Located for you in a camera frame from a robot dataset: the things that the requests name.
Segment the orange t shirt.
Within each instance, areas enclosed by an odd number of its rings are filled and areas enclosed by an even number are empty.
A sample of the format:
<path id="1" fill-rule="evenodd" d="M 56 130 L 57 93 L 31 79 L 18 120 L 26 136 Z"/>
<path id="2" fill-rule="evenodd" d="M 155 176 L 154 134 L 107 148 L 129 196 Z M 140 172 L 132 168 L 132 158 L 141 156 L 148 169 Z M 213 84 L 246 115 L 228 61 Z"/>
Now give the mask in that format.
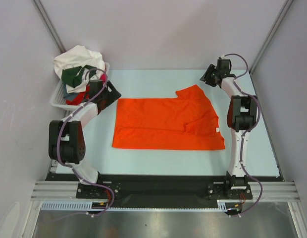
<path id="1" fill-rule="evenodd" d="M 175 98 L 119 99 L 112 146 L 120 149 L 225 149 L 219 117 L 198 85 Z"/>

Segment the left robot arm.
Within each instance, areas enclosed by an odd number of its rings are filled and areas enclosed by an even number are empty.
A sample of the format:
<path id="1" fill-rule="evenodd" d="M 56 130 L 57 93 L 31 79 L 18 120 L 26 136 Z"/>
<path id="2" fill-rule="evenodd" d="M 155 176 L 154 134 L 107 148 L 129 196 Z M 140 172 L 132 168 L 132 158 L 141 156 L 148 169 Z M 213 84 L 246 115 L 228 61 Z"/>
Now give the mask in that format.
<path id="1" fill-rule="evenodd" d="M 90 83 L 89 97 L 62 120 L 49 124 L 50 159 L 69 168 L 80 182 L 88 184 L 87 192 L 93 198 L 104 194 L 104 185 L 99 183 L 99 172 L 84 158 L 86 144 L 83 129 L 101 111 L 121 97 L 109 80 L 93 80 Z"/>

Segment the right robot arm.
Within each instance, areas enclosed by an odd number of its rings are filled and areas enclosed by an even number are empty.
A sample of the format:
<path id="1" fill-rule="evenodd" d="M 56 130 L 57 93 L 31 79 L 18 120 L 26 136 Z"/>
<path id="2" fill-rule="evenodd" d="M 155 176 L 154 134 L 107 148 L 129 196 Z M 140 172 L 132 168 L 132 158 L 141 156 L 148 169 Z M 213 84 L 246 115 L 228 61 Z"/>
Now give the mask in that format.
<path id="1" fill-rule="evenodd" d="M 237 83 L 237 79 L 246 75 L 248 70 L 240 75 L 231 72 L 232 62 L 227 54 L 217 59 L 217 64 L 210 64 L 200 78 L 200 81 L 211 86 L 218 86 L 229 97 L 230 104 L 227 113 L 227 126 L 231 129 L 232 147 L 228 174 L 232 177 L 248 176 L 246 171 L 246 148 L 250 132 L 257 126 L 261 117 L 261 108 L 257 96 L 251 95 Z"/>

